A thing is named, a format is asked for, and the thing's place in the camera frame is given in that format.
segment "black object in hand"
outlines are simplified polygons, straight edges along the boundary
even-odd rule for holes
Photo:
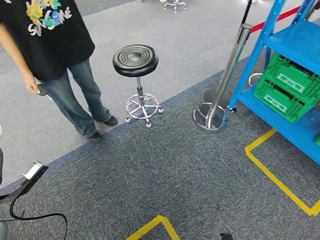
[[[233,240],[231,233],[220,233],[220,237],[221,238],[221,240]]]
[[[37,85],[38,90],[40,91],[40,93],[38,93],[38,95],[40,96],[45,96],[47,94],[48,94],[48,90],[43,84],[38,84]]]

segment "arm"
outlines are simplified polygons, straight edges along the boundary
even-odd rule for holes
[[[26,87],[32,92],[37,93],[39,89],[35,83],[35,77],[28,67],[20,50],[14,41],[11,35],[3,24],[0,23],[0,43],[14,60],[23,76]]]

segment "stool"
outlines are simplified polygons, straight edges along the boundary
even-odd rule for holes
[[[169,6],[172,6],[174,7],[174,13],[177,13],[177,9],[178,8],[178,6],[183,6],[183,9],[187,9],[186,4],[183,1],[181,2],[180,0],[166,0],[165,1],[166,3],[165,3],[165,7],[164,10],[167,10],[167,7]]]
[[[125,108],[128,116],[126,123],[131,119],[143,119],[146,126],[151,128],[149,118],[156,112],[163,113],[164,110],[154,96],[143,93],[140,77],[150,74],[157,68],[158,54],[152,47],[146,45],[128,45],[117,51],[112,60],[114,69],[122,76],[137,78],[137,94],[129,98]]]

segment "jeans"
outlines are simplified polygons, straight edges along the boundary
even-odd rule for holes
[[[94,81],[89,59],[69,67],[73,79],[81,88],[91,116],[85,111],[75,97],[67,70],[63,76],[54,81],[45,81],[48,95],[79,134],[90,137],[97,132],[94,120],[106,122],[112,116],[109,111],[103,106],[101,92]]]

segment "black round seat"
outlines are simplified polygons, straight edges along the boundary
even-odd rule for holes
[[[146,45],[128,45],[113,56],[114,69],[122,76],[139,78],[148,75],[157,68],[159,61],[157,52]]]

